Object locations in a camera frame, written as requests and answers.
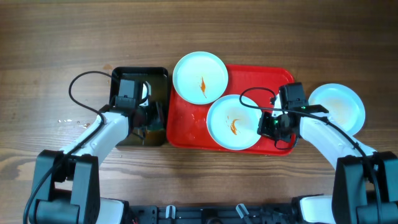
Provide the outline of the light blue plate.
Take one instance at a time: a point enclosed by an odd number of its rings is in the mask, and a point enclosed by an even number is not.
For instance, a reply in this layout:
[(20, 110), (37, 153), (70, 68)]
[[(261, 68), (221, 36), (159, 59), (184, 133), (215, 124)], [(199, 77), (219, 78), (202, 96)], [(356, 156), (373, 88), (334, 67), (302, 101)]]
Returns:
[(210, 106), (206, 127), (219, 146), (242, 151), (253, 147), (260, 140), (257, 129), (261, 116), (262, 111), (252, 99), (226, 95)]
[(177, 94), (195, 105), (216, 101), (225, 92), (229, 75), (216, 55), (197, 51), (183, 56), (176, 64), (172, 82)]
[(310, 95), (311, 105), (322, 105), (331, 117), (350, 135), (363, 127), (366, 111), (360, 97), (350, 88), (337, 83), (324, 84)]

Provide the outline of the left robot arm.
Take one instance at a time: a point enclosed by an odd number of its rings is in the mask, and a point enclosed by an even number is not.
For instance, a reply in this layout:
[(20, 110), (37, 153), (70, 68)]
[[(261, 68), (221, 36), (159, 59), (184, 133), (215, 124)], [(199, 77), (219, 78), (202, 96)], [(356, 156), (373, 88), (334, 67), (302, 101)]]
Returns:
[(23, 223), (137, 223), (129, 202), (100, 195), (99, 167), (110, 151), (154, 122), (164, 123), (160, 103), (110, 103), (96, 111), (95, 122), (58, 151), (36, 159), (31, 195)]

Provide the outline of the light blue plate bottom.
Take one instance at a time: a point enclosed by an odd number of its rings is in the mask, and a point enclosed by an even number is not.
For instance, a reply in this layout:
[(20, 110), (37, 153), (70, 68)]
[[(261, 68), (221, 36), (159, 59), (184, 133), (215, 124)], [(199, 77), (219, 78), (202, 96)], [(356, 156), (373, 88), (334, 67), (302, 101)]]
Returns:
[(350, 88), (337, 83), (324, 84), (310, 95), (311, 105), (322, 105), (331, 117), (350, 135), (363, 127), (366, 111), (360, 97)]

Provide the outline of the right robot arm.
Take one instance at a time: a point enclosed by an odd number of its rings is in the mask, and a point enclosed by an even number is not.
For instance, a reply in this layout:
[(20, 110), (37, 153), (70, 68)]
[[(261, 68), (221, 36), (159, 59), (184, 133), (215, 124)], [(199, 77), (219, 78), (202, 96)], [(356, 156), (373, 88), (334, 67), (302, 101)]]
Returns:
[(335, 169), (331, 196), (298, 201), (307, 223), (397, 223), (397, 156), (377, 152), (342, 130), (321, 105), (265, 112), (258, 133), (276, 141), (300, 137)]

